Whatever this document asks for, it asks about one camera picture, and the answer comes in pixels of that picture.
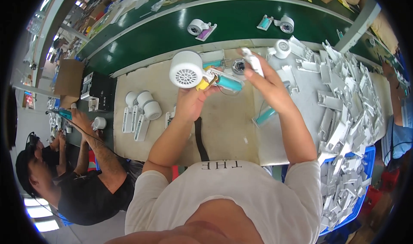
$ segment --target black strap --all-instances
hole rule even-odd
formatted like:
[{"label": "black strap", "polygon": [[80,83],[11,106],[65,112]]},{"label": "black strap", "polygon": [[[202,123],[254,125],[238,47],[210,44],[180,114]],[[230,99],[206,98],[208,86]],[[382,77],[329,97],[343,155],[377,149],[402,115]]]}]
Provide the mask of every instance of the black strap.
[{"label": "black strap", "polygon": [[201,161],[209,161],[208,154],[206,153],[205,147],[202,144],[201,126],[202,118],[199,117],[197,120],[195,120],[195,140],[197,141],[197,147],[201,156]]}]

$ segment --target black machine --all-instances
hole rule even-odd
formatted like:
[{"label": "black machine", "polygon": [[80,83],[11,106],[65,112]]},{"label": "black machine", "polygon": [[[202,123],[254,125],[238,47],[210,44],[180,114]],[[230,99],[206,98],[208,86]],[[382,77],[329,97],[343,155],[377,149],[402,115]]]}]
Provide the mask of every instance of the black machine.
[{"label": "black machine", "polygon": [[89,111],[111,111],[113,78],[92,72],[83,79],[80,99],[89,102]]}]

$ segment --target hand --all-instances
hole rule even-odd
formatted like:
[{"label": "hand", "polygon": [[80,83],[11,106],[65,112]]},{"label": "hand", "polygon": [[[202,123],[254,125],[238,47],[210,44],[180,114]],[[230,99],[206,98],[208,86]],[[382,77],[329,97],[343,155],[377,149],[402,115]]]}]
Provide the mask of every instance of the hand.
[{"label": "hand", "polygon": [[265,58],[255,52],[252,54],[259,59],[265,78],[251,70],[249,64],[246,64],[247,67],[244,70],[245,78],[261,92],[267,103],[278,113],[286,112],[292,107],[295,107],[284,83],[276,71],[268,64]]},{"label": "hand", "polygon": [[387,63],[384,58],[380,57],[380,60],[382,61],[383,75],[386,77],[387,81],[390,81],[390,79],[396,74],[395,68]]},{"label": "hand", "polygon": [[64,148],[66,145],[66,136],[63,133],[59,135],[59,147],[60,149]]},{"label": "hand", "polygon": [[84,134],[93,135],[92,127],[90,126],[90,120],[86,113],[81,112],[76,108],[71,109],[72,123],[69,122],[74,128],[76,128],[82,136]]},{"label": "hand", "polygon": [[214,92],[219,92],[217,86],[210,86],[199,91],[195,87],[190,89],[179,88],[175,117],[183,119],[185,122],[194,122],[201,114],[204,101]]}]

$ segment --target black t-shirt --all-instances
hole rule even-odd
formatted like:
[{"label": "black t-shirt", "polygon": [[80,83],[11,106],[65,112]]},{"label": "black t-shirt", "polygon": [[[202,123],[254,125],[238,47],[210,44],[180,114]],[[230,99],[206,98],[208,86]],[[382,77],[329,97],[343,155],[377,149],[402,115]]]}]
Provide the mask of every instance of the black t-shirt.
[{"label": "black t-shirt", "polygon": [[57,177],[56,166],[59,165],[59,152],[53,151],[50,146],[42,149],[42,158],[48,165],[49,170],[52,172],[52,177]]},{"label": "black t-shirt", "polygon": [[58,186],[61,195],[58,211],[66,219],[78,225],[93,225],[126,210],[133,198],[134,185],[128,175],[121,187],[112,194],[99,179],[101,170],[79,175],[65,173]]}]

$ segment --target forearm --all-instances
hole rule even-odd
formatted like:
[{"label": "forearm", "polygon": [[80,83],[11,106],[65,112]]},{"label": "forearm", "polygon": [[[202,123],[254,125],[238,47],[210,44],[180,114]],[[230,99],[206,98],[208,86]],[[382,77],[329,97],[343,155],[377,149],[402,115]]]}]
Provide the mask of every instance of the forearm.
[{"label": "forearm", "polygon": [[78,162],[75,168],[77,174],[87,172],[89,168],[89,144],[87,141],[82,141],[80,144],[80,151]]},{"label": "forearm", "polygon": [[282,141],[290,164],[317,159],[313,138],[295,105],[288,112],[280,113],[280,122]]},{"label": "forearm", "polygon": [[96,160],[99,164],[100,169],[103,173],[109,173],[111,175],[116,174],[126,174],[125,170],[121,166],[121,164],[116,159],[116,156],[113,152],[111,152],[106,145],[104,145],[99,140],[95,139],[98,138],[96,133],[90,129],[88,132],[89,135],[84,134],[87,143],[89,144],[90,148],[93,150],[96,156]]},{"label": "forearm", "polygon": [[395,124],[399,126],[403,126],[402,116],[401,116],[401,102],[399,99],[399,94],[397,91],[397,86],[399,85],[399,81],[395,76],[389,79],[390,83],[390,98],[391,98],[391,106],[393,108],[393,117],[395,118]]},{"label": "forearm", "polygon": [[59,150],[59,165],[56,167],[57,175],[60,176],[66,172],[66,148],[65,146],[60,146]]},{"label": "forearm", "polygon": [[191,133],[193,122],[175,117],[149,152],[148,160],[163,167],[176,164]]},{"label": "forearm", "polygon": [[57,150],[57,148],[59,147],[59,144],[60,144],[60,141],[59,141],[59,138],[57,137],[57,138],[55,138],[55,139],[53,140],[53,142],[50,144],[50,149],[51,149],[52,151]]}]

